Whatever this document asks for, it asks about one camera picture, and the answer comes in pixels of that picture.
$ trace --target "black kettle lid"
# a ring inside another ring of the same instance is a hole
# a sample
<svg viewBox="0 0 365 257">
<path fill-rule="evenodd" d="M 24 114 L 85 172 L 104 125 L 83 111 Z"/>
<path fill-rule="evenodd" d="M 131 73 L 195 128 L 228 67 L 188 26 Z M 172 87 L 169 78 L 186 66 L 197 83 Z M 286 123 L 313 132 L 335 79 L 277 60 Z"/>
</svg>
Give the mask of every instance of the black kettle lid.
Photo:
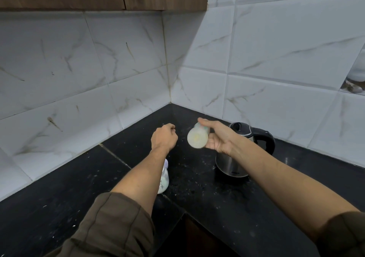
<svg viewBox="0 0 365 257">
<path fill-rule="evenodd" d="M 252 136 L 251 127 L 246 123 L 241 123 L 241 122 L 231 123 L 229 127 L 239 135 L 245 136 L 247 138 L 250 138 Z"/>
</svg>

